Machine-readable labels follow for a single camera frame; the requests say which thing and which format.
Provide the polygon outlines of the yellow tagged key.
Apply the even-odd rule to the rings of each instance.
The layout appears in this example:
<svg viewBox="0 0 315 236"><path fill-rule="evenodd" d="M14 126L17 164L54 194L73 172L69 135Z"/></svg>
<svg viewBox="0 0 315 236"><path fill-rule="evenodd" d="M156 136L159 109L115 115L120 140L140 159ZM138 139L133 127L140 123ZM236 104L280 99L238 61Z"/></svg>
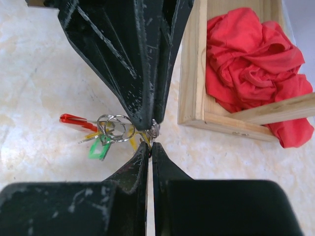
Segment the yellow tagged key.
<svg viewBox="0 0 315 236"><path fill-rule="evenodd" d="M134 135L129 139L129 143L134 151L137 151L142 142L147 143L151 147L151 138L146 132L135 131Z"/></svg>
<svg viewBox="0 0 315 236"><path fill-rule="evenodd" d="M99 138L102 135L103 135L103 133L100 132L100 131L95 132L95 133L91 133L91 134L86 135L84 137L84 139L79 141L78 143L81 144L81 143L85 143L85 142L88 142L88 141L92 141L92 140L95 140L95 139Z"/></svg>

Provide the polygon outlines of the green tagged key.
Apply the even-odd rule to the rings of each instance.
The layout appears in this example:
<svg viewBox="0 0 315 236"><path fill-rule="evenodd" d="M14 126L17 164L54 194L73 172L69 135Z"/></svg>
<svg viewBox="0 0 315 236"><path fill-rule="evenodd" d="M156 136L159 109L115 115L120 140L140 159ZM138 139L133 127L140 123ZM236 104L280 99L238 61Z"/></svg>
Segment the green tagged key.
<svg viewBox="0 0 315 236"><path fill-rule="evenodd" d="M112 141L105 136L97 138L96 141L92 144L88 158L97 159L103 161L112 145Z"/></svg>

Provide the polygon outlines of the red handled metal key organizer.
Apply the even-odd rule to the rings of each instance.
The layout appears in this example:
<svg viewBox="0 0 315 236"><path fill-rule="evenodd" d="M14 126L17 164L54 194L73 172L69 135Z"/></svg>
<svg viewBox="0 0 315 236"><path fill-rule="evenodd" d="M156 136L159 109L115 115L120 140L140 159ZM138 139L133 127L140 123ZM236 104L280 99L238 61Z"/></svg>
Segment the red handled metal key organizer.
<svg viewBox="0 0 315 236"><path fill-rule="evenodd" d="M74 130L86 133L86 135L100 131L105 138L109 138L113 143L129 141L135 131L139 131L130 119L123 115L101 115L96 121L93 121L71 114L62 114L59 122ZM153 120L150 129L139 132L146 132L152 141L160 135L160 125Z"/></svg>

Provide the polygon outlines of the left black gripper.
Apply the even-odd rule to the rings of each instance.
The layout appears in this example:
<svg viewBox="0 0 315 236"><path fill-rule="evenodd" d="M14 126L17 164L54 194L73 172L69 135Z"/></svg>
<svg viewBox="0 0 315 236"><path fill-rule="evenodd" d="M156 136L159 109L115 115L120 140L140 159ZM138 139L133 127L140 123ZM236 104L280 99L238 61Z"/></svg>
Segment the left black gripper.
<svg viewBox="0 0 315 236"><path fill-rule="evenodd" d="M59 0L26 0L29 7L59 8Z"/></svg>

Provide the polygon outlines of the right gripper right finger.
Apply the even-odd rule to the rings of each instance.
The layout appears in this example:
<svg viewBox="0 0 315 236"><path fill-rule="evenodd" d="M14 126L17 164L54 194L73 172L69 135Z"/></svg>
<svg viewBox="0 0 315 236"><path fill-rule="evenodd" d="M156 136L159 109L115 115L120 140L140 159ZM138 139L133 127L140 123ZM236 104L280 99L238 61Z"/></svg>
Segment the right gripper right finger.
<svg viewBox="0 0 315 236"><path fill-rule="evenodd" d="M275 182L194 180L152 149L157 236L301 236L286 193Z"/></svg>

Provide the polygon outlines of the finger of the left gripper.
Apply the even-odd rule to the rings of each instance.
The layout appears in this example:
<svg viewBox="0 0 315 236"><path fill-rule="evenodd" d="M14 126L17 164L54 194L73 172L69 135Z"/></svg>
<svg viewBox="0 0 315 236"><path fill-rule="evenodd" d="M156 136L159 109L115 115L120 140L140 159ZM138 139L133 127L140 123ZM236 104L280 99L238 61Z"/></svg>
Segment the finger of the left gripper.
<svg viewBox="0 0 315 236"><path fill-rule="evenodd" d="M164 120L175 60L194 1L164 0L162 3L157 87L154 104L154 119L157 123Z"/></svg>
<svg viewBox="0 0 315 236"><path fill-rule="evenodd" d="M151 128L158 86L158 0L62 0L61 27L139 130Z"/></svg>

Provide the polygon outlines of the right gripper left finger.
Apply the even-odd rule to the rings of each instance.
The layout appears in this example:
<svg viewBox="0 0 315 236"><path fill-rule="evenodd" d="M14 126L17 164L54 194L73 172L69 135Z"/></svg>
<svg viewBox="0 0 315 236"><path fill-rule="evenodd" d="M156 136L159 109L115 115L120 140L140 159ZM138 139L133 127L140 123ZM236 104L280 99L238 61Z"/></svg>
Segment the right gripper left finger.
<svg viewBox="0 0 315 236"><path fill-rule="evenodd" d="M20 182L0 193L3 236L144 236L149 148L100 182Z"/></svg>

